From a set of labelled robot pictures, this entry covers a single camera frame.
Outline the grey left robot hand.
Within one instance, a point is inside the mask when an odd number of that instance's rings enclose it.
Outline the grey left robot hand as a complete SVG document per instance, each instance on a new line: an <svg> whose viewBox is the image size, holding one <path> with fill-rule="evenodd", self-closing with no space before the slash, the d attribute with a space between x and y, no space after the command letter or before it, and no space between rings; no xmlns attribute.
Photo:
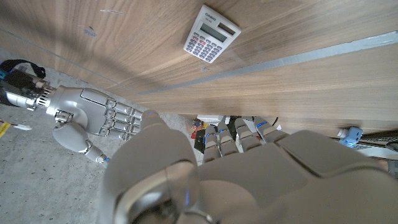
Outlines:
<svg viewBox="0 0 398 224"><path fill-rule="evenodd" d="M203 164L155 111L109 161L98 223L396 223L397 179L312 131L208 127Z"/></svg>

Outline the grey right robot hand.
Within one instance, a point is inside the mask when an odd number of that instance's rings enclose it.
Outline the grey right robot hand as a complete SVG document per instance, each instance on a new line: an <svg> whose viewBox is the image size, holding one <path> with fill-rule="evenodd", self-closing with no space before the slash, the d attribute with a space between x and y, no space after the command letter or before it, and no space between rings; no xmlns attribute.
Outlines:
<svg viewBox="0 0 398 224"><path fill-rule="evenodd" d="M110 158L89 134L128 141L140 131L142 112L92 88L44 88L36 105L45 108L57 125L52 134L64 148L108 166Z"/></svg>

